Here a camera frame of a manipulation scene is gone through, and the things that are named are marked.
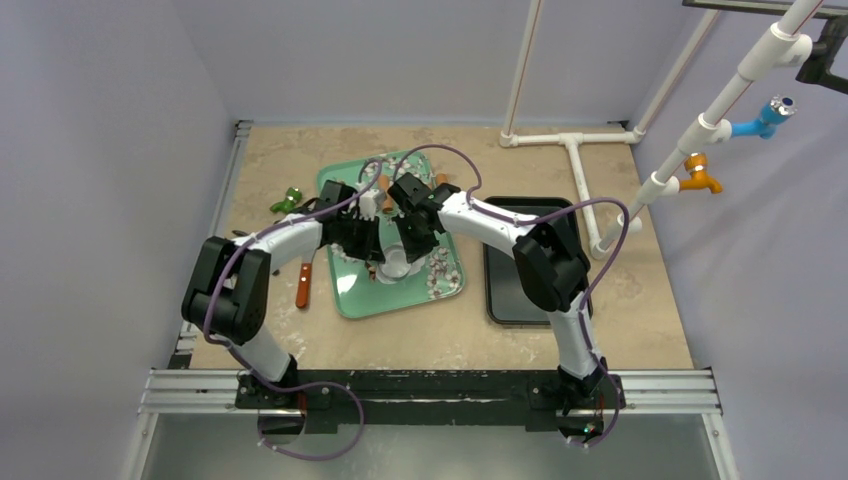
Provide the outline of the white dough ball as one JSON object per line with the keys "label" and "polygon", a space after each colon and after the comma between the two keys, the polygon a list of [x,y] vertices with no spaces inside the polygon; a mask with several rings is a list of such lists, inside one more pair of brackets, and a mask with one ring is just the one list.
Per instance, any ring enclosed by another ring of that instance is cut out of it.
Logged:
{"label": "white dough ball", "polygon": [[404,253],[394,252],[386,255],[386,261],[378,265],[376,278],[381,283],[393,284],[417,274],[420,269],[421,265],[417,262],[409,263]]}

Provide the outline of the green floral tray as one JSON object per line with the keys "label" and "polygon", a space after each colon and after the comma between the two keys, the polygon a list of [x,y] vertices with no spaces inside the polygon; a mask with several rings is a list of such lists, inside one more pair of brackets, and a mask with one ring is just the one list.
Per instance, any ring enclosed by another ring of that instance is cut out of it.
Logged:
{"label": "green floral tray", "polygon": [[[316,177],[318,187],[328,180],[351,184],[359,190],[376,173],[368,166],[362,174],[366,159],[352,160],[324,167]],[[411,173],[422,181],[435,179],[427,157],[414,153],[400,166],[400,174]],[[328,247],[335,305],[345,318],[357,319],[393,310],[425,304],[454,296],[465,286],[465,272],[458,250],[449,234],[436,234],[436,246],[413,263],[406,260],[401,238],[394,225],[397,207],[380,213],[380,242],[386,262],[370,268],[362,260],[347,256],[341,247]]]}

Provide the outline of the metal scraper wooden handle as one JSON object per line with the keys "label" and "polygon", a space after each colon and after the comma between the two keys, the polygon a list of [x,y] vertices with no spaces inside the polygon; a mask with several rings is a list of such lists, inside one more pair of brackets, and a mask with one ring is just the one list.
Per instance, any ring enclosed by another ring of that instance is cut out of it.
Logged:
{"label": "metal scraper wooden handle", "polygon": [[313,260],[315,254],[316,250],[311,253],[304,254],[301,259],[298,273],[297,292],[295,296],[295,306],[300,310],[307,309],[310,304]]}

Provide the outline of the wooden rolling pin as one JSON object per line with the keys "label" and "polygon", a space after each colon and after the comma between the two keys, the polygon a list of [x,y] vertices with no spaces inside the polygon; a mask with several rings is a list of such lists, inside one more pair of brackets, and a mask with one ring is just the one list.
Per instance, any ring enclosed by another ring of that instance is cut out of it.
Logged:
{"label": "wooden rolling pin", "polygon": [[458,187],[449,183],[431,187],[409,172],[394,181],[381,175],[378,186],[386,196],[382,207],[384,213],[411,214],[419,209],[439,209],[447,198],[459,192]]}

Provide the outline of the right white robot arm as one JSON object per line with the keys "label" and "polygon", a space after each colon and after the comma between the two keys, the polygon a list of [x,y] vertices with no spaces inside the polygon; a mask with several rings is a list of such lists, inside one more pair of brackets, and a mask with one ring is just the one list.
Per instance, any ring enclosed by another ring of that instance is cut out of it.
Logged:
{"label": "right white robot arm", "polygon": [[584,407],[599,396],[606,365],[590,323],[590,261],[567,211],[513,213],[449,183],[430,188],[411,174],[387,193],[399,209],[395,222],[409,262],[433,250],[443,233],[471,237],[512,259],[525,297],[546,312],[553,330],[564,399]]}

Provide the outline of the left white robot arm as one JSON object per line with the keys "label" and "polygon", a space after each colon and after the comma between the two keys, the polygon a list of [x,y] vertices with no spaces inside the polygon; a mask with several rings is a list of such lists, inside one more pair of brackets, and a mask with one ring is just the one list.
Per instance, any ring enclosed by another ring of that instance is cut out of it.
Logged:
{"label": "left white robot arm", "polygon": [[264,325],[272,272],[327,245],[371,266],[385,260],[377,212],[384,193],[335,181],[306,208],[233,240],[212,236],[200,249],[181,304],[182,318],[224,346],[259,382],[272,408],[297,399],[297,362]]}

